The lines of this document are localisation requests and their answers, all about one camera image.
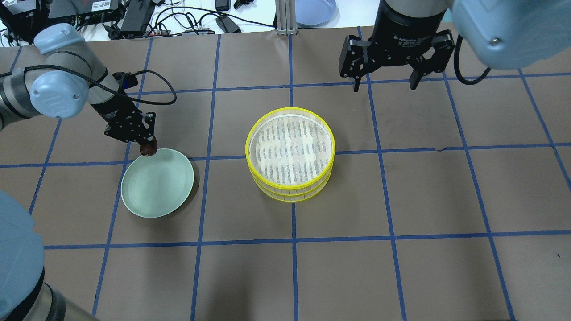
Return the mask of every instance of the light green plate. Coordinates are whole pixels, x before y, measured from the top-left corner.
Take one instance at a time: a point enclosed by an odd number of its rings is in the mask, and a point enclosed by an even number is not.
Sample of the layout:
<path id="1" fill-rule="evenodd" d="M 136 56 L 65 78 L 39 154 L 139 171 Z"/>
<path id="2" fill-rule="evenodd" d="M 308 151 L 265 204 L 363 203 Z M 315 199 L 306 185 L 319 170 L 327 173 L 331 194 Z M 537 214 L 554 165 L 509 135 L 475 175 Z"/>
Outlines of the light green plate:
<path id="1" fill-rule="evenodd" d="M 121 183 L 121 198 L 133 214 L 157 218 L 184 203 L 193 183 L 194 170 L 188 158 L 172 149 L 159 149 L 129 166 Z"/>

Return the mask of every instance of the yellow-rimmed basket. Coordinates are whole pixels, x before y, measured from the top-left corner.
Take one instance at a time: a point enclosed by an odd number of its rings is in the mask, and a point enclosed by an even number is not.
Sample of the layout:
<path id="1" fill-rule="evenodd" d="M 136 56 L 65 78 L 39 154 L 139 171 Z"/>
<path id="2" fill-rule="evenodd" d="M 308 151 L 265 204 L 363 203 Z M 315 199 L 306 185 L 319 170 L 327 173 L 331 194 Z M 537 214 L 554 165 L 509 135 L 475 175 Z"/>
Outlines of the yellow-rimmed basket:
<path id="1" fill-rule="evenodd" d="M 315 113 L 286 107 L 264 115 L 246 139 L 246 160 L 256 185 L 282 202 L 301 202 L 329 181 L 333 132 Z"/>

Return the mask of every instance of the screw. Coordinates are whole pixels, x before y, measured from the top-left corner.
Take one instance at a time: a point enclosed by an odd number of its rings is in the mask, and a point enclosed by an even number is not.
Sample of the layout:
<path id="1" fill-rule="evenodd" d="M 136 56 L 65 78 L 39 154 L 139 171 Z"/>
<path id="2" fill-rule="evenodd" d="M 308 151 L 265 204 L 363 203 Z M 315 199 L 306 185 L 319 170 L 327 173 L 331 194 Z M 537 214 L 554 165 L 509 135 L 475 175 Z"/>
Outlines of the screw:
<path id="1" fill-rule="evenodd" d="M 493 39 L 490 41 L 490 45 L 492 45 L 492 46 L 497 46 L 497 45 L 500 44 L 500 42 L 501 42 L 501 39 L 500 39 L 500 38 L 493 38 Z"/>

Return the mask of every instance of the yellow rim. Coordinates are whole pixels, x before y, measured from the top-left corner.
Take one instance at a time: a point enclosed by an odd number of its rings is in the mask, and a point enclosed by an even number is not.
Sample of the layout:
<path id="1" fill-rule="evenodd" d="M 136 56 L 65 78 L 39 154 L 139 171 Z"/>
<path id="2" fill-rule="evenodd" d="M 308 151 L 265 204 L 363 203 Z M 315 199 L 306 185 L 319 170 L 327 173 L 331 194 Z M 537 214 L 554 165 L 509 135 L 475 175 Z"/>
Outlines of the yellow rim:
<path id="1" fill-rule="evenodd" d="M 329 178 L 330 178 L 330 177 L 331 177 L 331 175 L 328 175 L 328 176 L 326 177 L 326 179 L 323 181 L 323 183 L 317 187 L 317 188 L 319 188 L 319 190 L 316 190 L 313 195 L 308 196 L 307 198 L 304 198 L 304 199 L 300 199 L 300 200 L 279 199 L 279 198 L 277 198 L 276 196 L 271 195 L 268 190 L 262 188 L 262 187 L 258 184 L 258 182 L 256 182 L 256 180 L 254 180 L 254 182 L 256 183 L 256 185 L 258 186 L 258 188 L 260 188 L 260 191 L 262 191 L 262 193 L 266 194 L 266 195 L 267 195 L 268 197 L 270 197 L 271 199 L 278 200 L 278 201 L 280 201 L 280 202 L 285 202 L 285 203 L 299 203 L 299 202 L 303 202 L 303 201 L 308 200 L 308 199 L 312 199 L 313 197 L 315 197 L 315 195 L 319 194 L 319 192 L 325 187 L 325 185 L 327 184 L 327 182 L 329 182 Z"/>
<path id="2" fill-rule="evenodd" d="M 258 187 L 272 193 L 272 194 L 276 194 L 278 196 L 283 196 L 283 197 L 298 197 L 298 196 L 303 196 L 303 195 L 307 195 L 315 190 L 317 190 L 319 187 L 323 186 L 325 183 L 327 183 L 327 181 L 329 180 L 329 176 L 331 176 L 331 172 L 327 172 L 326 173 L 326 178 L 323 179 L 323 181 L 319 182 L 319 184 L 317 186 L 315 186 L 314 188 L 310 189 L 307 192 L 303 192 L 303 193 L 297 193 L 297 194 L 282 194 L 279 192 L 275 192 L 275 191 L 270 191 L 266 186 L 262 186 L 260 185 L 260 182 L 258 181 L 258 179 L 256 178 L 256 176 L 254 176 L 254 181 L 256 182 L 256 184 L 258 185 Z"/>
<path id="3" fill-rule="evenodd" d="M 304 113 L 308 113 L 311 114 L 312 116 L 314 116 L 315 118 L 317 118 L 321 124 L 325 127 L 325 129 L 327 130 L 327 132 L 329 133 L 329 135 L 331 136 L 331 157 L 329 159 L 329 162 L 327 164 L 327 166 L 325 167 L 325 169 L 323 170 L 323 172 L 321 172 L 316 178 L 312 179 L 311 181 L 305 183 L 305 184 L 300 184 L 300 185 L 294 185 L 294 186 L 290 186 L 290 185 L 282 185 L 282 184 L 276 184 L 274 182 L 270 182 L 268 179 L 266 179 L 265 177 L 261 176 L 256 169 L 254 168 L 252 162 L 250 161 L 250 139 L 252 138 L 252 135 L 254 134 L 254 131 L 256 129 L 258 129 L 258 127 L 260 126 L 260 124 L 262 122 L 264 122 L 267 118 L 271 117 L 273 114 L 279 113 L 281 111 L 286 111 L 286 110 L 292 110 L 292 111 L 302 111 Z M 303 109 L 303 108 L 299 108 L 299 107 L 285 107 L 285 108 L 280 108 L 280 109 L 276 109 L 274 111 L 270 111 L 269 113 L 267 113 L 266 115 L 264 115 L 263 117 L 261 117 L 252 127 L 252 129 L 250 130 L 250 133 L 248 133 L 248 138 L 246 138 L 246 161 L 248 162 L 248 168 L 250 168 L 250 172 L 254 175 L 254 177 L 258 178 L 260 181 L 262 181 L 264 184 L 273 187 L 273 188 L 277 188 L 280 190 L 286 190 L 286 191 L 292 191 L 292 190 L 300 190 L 302 188 L 306 188 L 308 186 L 311 186 L 313 184 L 315 184 L 317 181 L 319 181 L 321 178 L 323 178 L 323 176 L 327 175 L 327 173 L 330 171 L 331 167 L 333 166 L 333 158 L 335 156 L 335 138 L 333 137 L 333 132 L 331 131 L 331 128 L 329 128 L 329 125 L 327 125 L 327 123 L 323 120 L 323 118 L 319 117 L 317 114 L 315 114 L 312 111 L 309 111 L 307 109 Z"/>

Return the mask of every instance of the plate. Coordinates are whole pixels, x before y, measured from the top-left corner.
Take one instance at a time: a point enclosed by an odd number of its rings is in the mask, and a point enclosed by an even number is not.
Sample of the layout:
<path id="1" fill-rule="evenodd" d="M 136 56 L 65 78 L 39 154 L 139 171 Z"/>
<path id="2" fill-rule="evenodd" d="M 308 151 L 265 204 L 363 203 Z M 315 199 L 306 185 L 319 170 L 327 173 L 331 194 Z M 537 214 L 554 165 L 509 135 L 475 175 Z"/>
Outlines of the plate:
<path id="1" fill-rule="evenodd" d="M 318 27 L 327 23 L 336 9 L 335 0 L 296 0 L 295 20 L 300 27 Z"/>
<path id="2" fill-rule="evenodd" d="M 129 166 L 121 182 L 121 198 L 133 214 L 157 218 L 182 205 L 193 184 L 194 169 L 188 158 L 176 150 L 159 149 Z"/>

